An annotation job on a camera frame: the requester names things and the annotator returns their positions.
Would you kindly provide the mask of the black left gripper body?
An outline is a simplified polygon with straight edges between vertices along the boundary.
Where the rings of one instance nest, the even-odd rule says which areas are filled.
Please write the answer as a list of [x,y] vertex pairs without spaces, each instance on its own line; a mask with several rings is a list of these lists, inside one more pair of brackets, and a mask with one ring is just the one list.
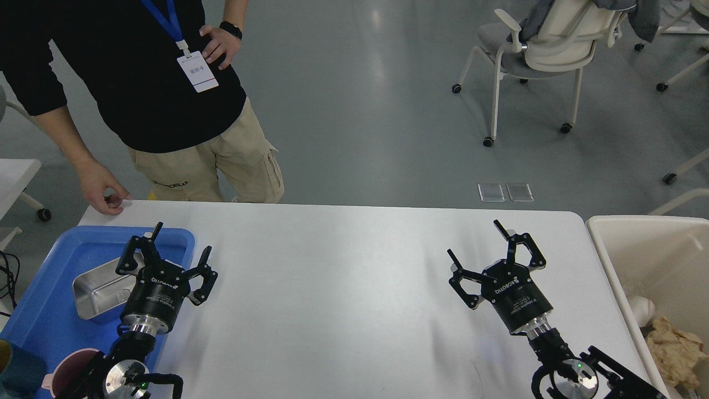
[[134,275],[135,286],[121,312],[130,331],[159,336],[172,331],[185,297],[192,288],[193,271],[179,265],[146,265],[139,271],[121,265],[121,275]]

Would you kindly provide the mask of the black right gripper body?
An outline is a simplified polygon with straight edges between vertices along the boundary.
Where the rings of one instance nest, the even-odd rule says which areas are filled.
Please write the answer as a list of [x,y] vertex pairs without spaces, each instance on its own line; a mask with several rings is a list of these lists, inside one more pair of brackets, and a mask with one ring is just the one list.
[[530,278],[527,266],[507,265],[500,259],[483,270],[491,278],[482,283],[482,296],[493,304],[494,310],[510,334],[520,334],[522,328],[553,310],[542,291]]

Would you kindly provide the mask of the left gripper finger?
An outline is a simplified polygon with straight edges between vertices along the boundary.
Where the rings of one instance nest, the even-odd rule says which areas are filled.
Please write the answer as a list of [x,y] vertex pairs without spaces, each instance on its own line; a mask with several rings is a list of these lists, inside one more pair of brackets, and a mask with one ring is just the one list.
[[197,290],[189,292],[186,296],[186,298],[195,306],[200,306],[208,300],[211,290],[213,289],[213,286],[218,278],[218,273],[213,271],[210,265],[208,265],[211,250],[212,247],[205,247],[197,266],[190,270],[186,270],[183,273],[183,280],[187,282],[188,289],[190,288],[188,283],[190,279],[198,275],[202,277],[202,285]]
[[165,265],[155,245],[162,222],[158,222],[149,237],[132,236],[117,262],[117,275],[137,278],[165,277]]

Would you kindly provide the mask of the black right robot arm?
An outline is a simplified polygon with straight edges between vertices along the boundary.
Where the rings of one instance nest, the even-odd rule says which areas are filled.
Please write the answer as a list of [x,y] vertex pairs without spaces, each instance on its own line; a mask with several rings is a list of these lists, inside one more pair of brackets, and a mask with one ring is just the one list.
[[552,304],[531,278],[545,268],[546,258],[529,233],[505,229],[494,220],[507,242],[506,257],[480,273],[466,270],[453,250],[449,283],[471,309],[489,301],[509,334],[524,336],[540,362],[530,390],[536,398],[593,398],[600,378],[609,388],[608,398],[663,398],[661,391],[595,346],[574,354],[547,316]]

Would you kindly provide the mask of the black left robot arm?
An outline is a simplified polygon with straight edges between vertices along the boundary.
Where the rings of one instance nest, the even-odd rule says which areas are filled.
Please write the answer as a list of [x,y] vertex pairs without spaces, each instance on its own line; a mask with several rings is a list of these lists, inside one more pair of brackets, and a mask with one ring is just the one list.
[[66,384],[53,391],[55,398],[149,398],[150,384],[172,386],[172,397],[182,397],[184,381],[176,374],[152,373],[145,359],[158,336],[174,328],[185,299],[201,305],[218,278],[205,247],[196,267],[184,269],[165,260],[155,241],[162,229],[131,237],[117,260],[118,276],[133,276],[131,295],[120,315],[119,336],[108,354],[97,351],[85,364],[74,364]]

